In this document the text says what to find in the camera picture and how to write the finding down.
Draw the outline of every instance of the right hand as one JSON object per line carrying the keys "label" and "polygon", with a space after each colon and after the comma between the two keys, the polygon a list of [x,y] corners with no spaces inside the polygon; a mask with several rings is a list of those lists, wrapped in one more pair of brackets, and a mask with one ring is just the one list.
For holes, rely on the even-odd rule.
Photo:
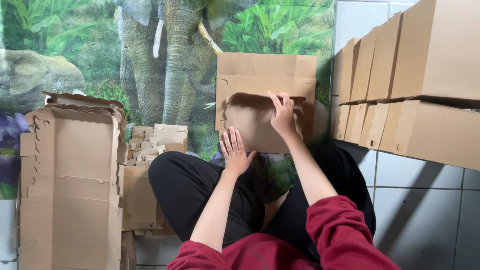
{"label": "right hand", "polygon": [[[300,135],[297,133],[295,126],[295,118],[293,117],[293,100],[286,93],[274,95],[272,92],[267,91],[267,94],[272,99],[276,110],[276,113],[270,119],[272,127],[285,141],[299,137]],[[278,99],[279,97],[283,99],[283,104]]]}

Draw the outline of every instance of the elephant tusk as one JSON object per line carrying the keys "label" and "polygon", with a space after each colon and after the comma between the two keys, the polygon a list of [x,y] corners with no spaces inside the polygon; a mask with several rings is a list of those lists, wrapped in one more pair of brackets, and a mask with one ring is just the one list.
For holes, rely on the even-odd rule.
{"label": "elephant tusk", "polygon": [[158,51],[160,51],[160,40],[162,39],[163,20],[158,21],[155,31],[155,40],[153,42],[153,57],[158,58]]}
{"label": "elephant tusk", "polygon": [[205,26],[202,22],[198,24],[198,29],[200,30],[200,34],[204,37],[205,41],[210,45],[210,47],[213,49],[213,51],[218,54],[220,52],[223,52],[222,49],[213,41],[213,39],[210,37],[210,35],[207,32],[207,29],[205,29]]}

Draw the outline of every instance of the left hand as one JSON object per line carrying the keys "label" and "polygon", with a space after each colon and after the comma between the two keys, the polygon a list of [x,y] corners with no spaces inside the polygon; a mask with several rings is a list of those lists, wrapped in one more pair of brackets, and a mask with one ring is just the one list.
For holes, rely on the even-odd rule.
{"label": "left hand", "polygon": [[223,155],[225,156],[225,171],[232,173],[236,176],[235,180],[244,173],[250,165],[252,159],[257,154],[257,151],[252,151],[247,157],[247,153],[243,149],[243,143],[240,138],[240,133],[233,127],[229,128],[230,137],[232,142],[228,138],[226,132],[223,133],[225,143],[220,141],[220,147],[222,148]]}

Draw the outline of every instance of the elephant ear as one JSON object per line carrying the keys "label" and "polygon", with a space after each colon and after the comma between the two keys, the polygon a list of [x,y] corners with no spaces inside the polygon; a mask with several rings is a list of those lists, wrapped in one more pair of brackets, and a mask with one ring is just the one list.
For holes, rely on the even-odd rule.
{"label": "elephant ear", "polygon": [[207,19],[228,21],[235,14],[252,7],[258,0],[210,0],[207,3]]}
{"label": "elephant ear", "polygon": [[152,12],[151,0],[113,0],[137,22],[147,26]]}

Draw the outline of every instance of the person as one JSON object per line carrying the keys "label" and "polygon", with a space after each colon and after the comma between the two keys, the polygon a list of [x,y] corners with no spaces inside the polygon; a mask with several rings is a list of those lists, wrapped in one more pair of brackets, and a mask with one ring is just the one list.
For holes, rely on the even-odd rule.
{"label": "person", "polygon": [[179,152],[159,155],[148,177],[184,242],[167,269],[399,269],[373,246],[375,213],[353,158],[333,145],[310,154],[295,129],[293,100],[268,95],[271,124],[298,173],[293,186],[269,217],[245,172],[256,152],[245,153],[232,127],[220,142],[225,168]]}

